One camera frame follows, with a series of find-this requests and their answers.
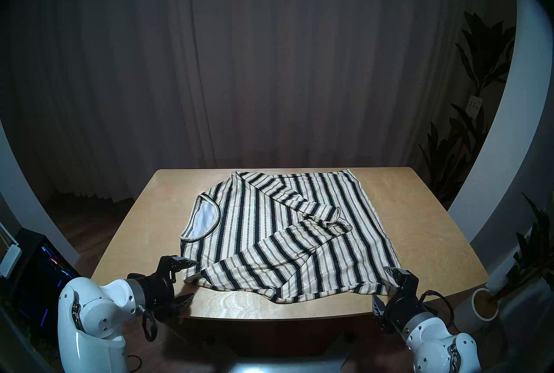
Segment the shirt sleeve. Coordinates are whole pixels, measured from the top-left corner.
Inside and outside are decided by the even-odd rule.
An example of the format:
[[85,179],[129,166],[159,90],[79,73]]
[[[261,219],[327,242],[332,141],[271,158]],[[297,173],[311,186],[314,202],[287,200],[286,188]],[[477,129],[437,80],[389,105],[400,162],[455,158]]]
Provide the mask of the shirt sleeve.
[[350,230],[338,216],[332,223],[306,219],[211,265],[201,275],[213,289],[253,291],[276,302],[281,287],[318,247]]
[[341,215],[340,208],[311,202],[271,175],[260,172],[235,172],[237,177],[256,187],[266,196],[304,216],[311,216],[325,223],[334,223]]

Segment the gray curtain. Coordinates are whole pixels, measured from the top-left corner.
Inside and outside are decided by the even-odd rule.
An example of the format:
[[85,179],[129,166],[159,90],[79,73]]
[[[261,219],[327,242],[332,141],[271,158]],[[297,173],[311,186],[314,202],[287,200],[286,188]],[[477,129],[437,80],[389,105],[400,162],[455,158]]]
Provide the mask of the gray curtain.
[[484,2],[12,0],[2,47],[53,187],[120,200],[160,168],[419,166]]

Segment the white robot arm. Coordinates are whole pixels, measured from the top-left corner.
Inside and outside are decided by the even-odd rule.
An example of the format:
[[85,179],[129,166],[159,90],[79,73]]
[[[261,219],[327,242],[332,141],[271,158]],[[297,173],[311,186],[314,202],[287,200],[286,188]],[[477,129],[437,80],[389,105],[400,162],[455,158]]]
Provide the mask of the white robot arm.
[[[129,372],[121,324],[142,316],[145,337],[153,341],[155,319],[177,317],[192,301],[193,294],[174,299],[173,283],[175,272],[195,263],[164,256],[150,276],[133,273],[102,287],[87,278],[71,280],[58,302],[58,343],[65,372]],[[398,331],[414,353],[414,372],[481,371],[473,338],[465,333],[451,335],[444,322],[416,298],[418,278],[402,269],[385,269],[401,291],[386,306],[373,297],[373,313],[384,329]]]
[[88,278],[69,281],[58,301],[58,344],[65,372],[128,372],[121,324],[142,316],[145,337],[153,341],[156,319],[177,317],[192,301],[193,294],[174,299],[173,283],[175,272],[195,263],[164,256],[150,276],[130,274],[101,287]]
[[414,353],[414,372],[480,372],[475,340],[466,333],[451,335],[444,322],[422,305],[424,297],[418,300],[415,292],[419,279],[403,269],[385,267],[385,270],[399,284],[401,291],[386,306],[373,297],[373,314],[385,331],[400,333]]

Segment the wooden table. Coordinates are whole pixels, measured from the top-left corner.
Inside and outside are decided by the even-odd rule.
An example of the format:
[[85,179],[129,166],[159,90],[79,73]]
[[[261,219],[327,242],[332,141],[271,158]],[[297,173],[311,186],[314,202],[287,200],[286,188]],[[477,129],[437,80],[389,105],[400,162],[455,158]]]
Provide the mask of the wooden table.
[[[340,169],[246,169],[267,174]],[[163,255],[179,255],[179,234],[195,197],[228,178],[232,169],[158,170],[127,214],[92,279],[105,285],[128,273],[151,274]],[[375,207],[404,269],[419,278],[419,294],[444,296],[488,280],[477,255],[448,213],[411,168],[351,168]],[[182,282],[175,294],[195,292],[183,315],[212,319],[312,319],[372,311],[371,296],[342,293],[321,299],[275,304],[259,294],[217,292]]]

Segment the white inner lining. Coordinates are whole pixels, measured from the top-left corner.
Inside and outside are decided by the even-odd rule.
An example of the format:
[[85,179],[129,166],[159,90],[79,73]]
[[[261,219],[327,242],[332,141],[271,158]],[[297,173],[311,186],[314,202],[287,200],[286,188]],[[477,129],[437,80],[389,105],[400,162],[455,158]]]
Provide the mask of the white inner lining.
[[187,235],[187,239],[196,239],[204,235],[215,224],[216,219],[217,209],[210,202],[202,200],[200,208],[195,214],[192,229]]

